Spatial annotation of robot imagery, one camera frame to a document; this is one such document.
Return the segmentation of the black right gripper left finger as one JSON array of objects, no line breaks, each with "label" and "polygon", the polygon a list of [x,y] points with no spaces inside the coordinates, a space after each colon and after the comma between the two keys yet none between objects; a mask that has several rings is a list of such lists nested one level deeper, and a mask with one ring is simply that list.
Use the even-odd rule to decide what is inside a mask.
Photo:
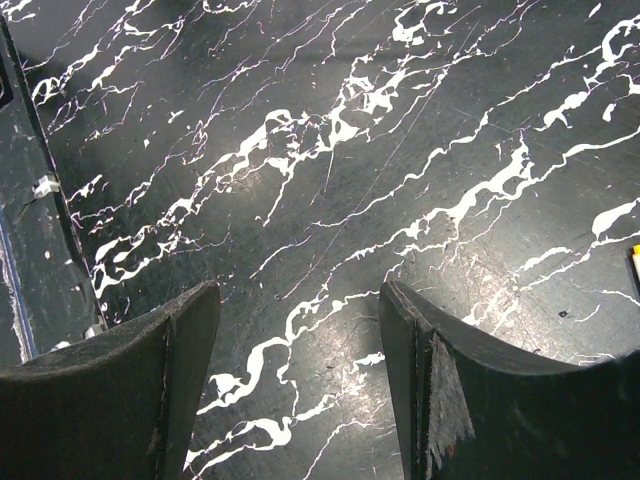
[{"label": "black right gripper left finger", "polygon": [[203,282],[2,370],[2,478],[181,478],[219,320],[219,286]]}]

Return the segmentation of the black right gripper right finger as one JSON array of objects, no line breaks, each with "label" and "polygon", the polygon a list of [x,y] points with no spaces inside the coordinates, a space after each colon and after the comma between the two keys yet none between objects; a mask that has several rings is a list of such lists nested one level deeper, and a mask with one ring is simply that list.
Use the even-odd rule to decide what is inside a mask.
[{"label": "black right gripper right finger", "polygon": [[587,367],[506,343],[382,285],[383,352],[408,479],[635,479],[639,356]]}]

